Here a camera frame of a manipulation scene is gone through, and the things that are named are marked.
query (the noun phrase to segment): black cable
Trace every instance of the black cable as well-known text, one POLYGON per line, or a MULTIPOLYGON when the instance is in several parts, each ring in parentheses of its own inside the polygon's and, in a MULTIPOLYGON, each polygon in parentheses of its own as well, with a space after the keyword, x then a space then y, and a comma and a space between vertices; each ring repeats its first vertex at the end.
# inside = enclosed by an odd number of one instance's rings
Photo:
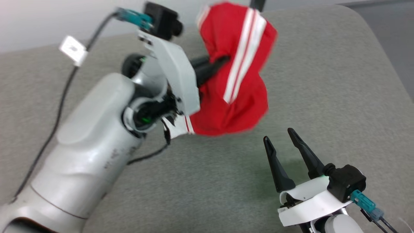
POLYGON ((161 147, 159 150, 157 150, 155 152, 152 152, 149 155, 142 156, 142 157, 139 157, 139 158, 136 158, 136 159, 133 159, 133 160, 128 161, 127 165, 131 165, 133 163, 141 162, 143 160, 152 158, 152 157, 154 157, 154 156, 156 156, 158 154, 161 154, 161 152, 163 152, 165 149, 167 149, 167 147, 171 143, 171 133, 170 133, 170 130, 168 129, 167 125, 165 124, 165 122, 163 120, 161 120, 161 122, 165 126, 165 130, 164 130, 164 137, 165 137, 165 141, 166 141, 165 145, 163 147, 161 147))
POLYGON ((380 217, 380 220, 393 232, 398 233, 383 217, 380 217))
POLYGON ((377 225, 384 233, 388 233, 387 230, 385 230, 385 228, 383 228, 383 226, 381 226, 379 223, 372 221, 373 223, 375 223, 375 225, 377 225))
MULTIPOLYGON (((86 46, 86 51, 89 51, 92 46, 95 44, 96 39, 98 39, 98 36, 100 35, 100 33, 102 32, 102 29, 104 29, 104 27, 106 26, 106 24, 109 22, 109 20, 111 20, 113 17, 115 17, 118 14, 118 12, 114 12, 110 15, 108 15, 103 21, 102 23, 99 25, 98 29, 95 31, 95 33, 93 34, 91 40, 89 41, 88 45, 86 46)), ((48 144, 50 143, 50 141, 52 140, 53 136, 55 135, 58 127, 59 127, 59 122, 60 122, 60 118, 62 116, 62 111, 63 111, 63 105, 65 103, 65 98, 66 98, 66 94, 69 90, 70 84, 72 83, 73 78, 75 77, 77 71, 79 70, 79 66, 74 66, 72 72, 69 75, 69 78, 66 81, 66 85, 65 88, 62 92, 62 96, 60 98, 60 103, 59 103, 59 108, 58 108, 58 113, 56 115, 56 120, 55 120, 55 124, 53 125, 53 129, 49 134, 48 139, 46 139, 45 143, 43 144, 43 146, 41 147, 39 153, 37 154, 36 158, 34 159, 32 165, 29 168, 29 171, 27 172, 22 184, 19 186, 16 194, 14 195, 14 198, 12 200, 12 202, 17 200, 17 196, 22 192, 23 188, 26 186, 28 180, 30 179, 30 176, 32 175, 34 168, 36 167, 37 163, 39 162, 40 158, 42 157, 43 152, 45 151, 46 147, 48 146, 48 144)))
POLYGON ((368 221, 375 223, 375 225, 377 225, 377 227, 379 227, 384 233, 388 233, 383 226, 381 226, 379 223, 377 223, 376 221, 374 221, 369 214, 361 208, 361 213, 366 217, 366 219, 368 219, 368 221))
POLYGON ((163 147, 161 147, 159 150, 157 150, 157 151, 155 151, 155 152, 153 152, 153 153, 151 153, 151 154, 149 154, 149 155, 146 155, 146 156, 143 156, 143 157, 136 158, 136 159, 133 159, 133 160, 128 161, 127 165, 131 165, 131 164, 133 164, 133 163, 141 162, 141 161, 143 161, 143 160, 146 160, 146 159, 152 158, 152 157, 154 157, 154 156, 156 156, 156 155, 160 154, 161 152, 163 152, 165 149, 167 149, 167 147, 168 147, 168 144, 166 143, 166 144, 165 144, 163 147))

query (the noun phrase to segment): teal connector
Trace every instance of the teal connector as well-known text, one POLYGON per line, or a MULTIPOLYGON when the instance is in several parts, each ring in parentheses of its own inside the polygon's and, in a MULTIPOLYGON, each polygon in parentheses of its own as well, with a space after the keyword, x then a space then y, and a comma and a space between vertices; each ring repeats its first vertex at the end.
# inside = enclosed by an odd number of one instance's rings
POLYGON ((353 201, 357 206, 361 207, 368 214, 374 211, 376 204, 366 197, 361 191, 355 190, 351 194, 351 201, 353 201))
POLYGON ((152 27, 152 18, 149 15, 141 14, 133 10, 119 8, 117 19, 135 24, 147 31, 152 27))

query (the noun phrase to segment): white stripe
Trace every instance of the white stripe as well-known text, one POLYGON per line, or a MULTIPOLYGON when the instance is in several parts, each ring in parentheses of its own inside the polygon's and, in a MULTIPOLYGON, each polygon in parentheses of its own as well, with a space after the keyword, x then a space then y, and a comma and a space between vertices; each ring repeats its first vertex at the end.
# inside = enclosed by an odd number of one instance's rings
POLYGON ((188 132, 190 134, 194 134, 193 124, 191 124, 191 120, 189 116, 185 117, 187 119, 187 125, 188 125, 188 132))
POLYGON ((200 29, 201 25, 203 25, 204 20, 207 18, 209 12, 210 12, 210 7, 204 6, 203 9, 201 9, 201 11, 198 13, 198 16, 195 20, 198 29, 200 29))
POLYGON ((247 45, 247 53, 242 62, 241 69, 237 77, 237 83, 234 88, 231 102, 233 102, 237 98, 241 83, 243 82, 243 79, 247 73, 247 70, 250 68, 250 65, 252 64, 252 61, 259 48, 260 42, 262 40, 262 35, 266 27, 266 20, 260 15, 260 13, 257 10, 255 14, 256 14, 256 18, 253 24, 253 32, 250 35, 249 44, 247 45))
POLYGON ((233 87, 236 83, 237 72, 240 68, 243 55, 244 55, 244 51, 246 51, 247 41, 249 39, 249 32, 250 32, 250 27, 252 24, 254 12, 255 11, 251 8, 249 8, 246 12, 243 29, 241 31, 240 39, 239 39, 238 46, 237 46, 236 56, 234 58, 233 65, 231 66, 230 74, 227 78, 226 91, 224 92, 224 96, 223 96, 224 101, 226 101, 227 103, 230 102, 231 94, 233 92, 233 87))

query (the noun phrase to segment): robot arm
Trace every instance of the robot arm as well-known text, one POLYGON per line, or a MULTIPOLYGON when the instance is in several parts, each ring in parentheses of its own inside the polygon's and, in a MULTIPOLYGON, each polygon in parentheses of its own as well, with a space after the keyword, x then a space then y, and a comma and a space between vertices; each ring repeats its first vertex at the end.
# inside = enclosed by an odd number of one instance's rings
POLYGON ((150 55, 133 78, 112 73, 88 93, 62 124, 39 173, 0 208, 0 232, 82 232, 157 120, 200 109, 196 76, 205 81, 214 74, 205 67, 216 66, 204 60, 193 67, 168 41, 182 30, 177 13, 149 2, 144 14, 118 9, 112 16, 140 27, 150 55))
POLYGON ((288 133, 309 171, 310 180, 303 184, 296 185, 289 179, 270 139, 267 136, 263 139, 274 184, 280 193, 282 206, 278 212, 283 226, 297 225, 304 233, 362 233, 345 211, 346 206, 355 203, 370 222, 387 232, 377 223, 381 220, 389 225, 383 218, 384 212, 362 194, 366 188, 366 177, 351 165, 343 168, 336 168, 331 163, 324 165, 295 130, 289 128, 288 133))

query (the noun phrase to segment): white cable clip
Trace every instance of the white cable clip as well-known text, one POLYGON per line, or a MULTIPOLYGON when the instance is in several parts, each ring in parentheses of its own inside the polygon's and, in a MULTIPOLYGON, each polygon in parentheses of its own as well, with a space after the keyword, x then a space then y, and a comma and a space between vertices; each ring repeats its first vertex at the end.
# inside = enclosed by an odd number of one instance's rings
POLYGON ((82 65, 88 54, 86 47, 72 36, 65 37, 59 50, 70 57, 75 62, 74 65, 78 67, 82 65))

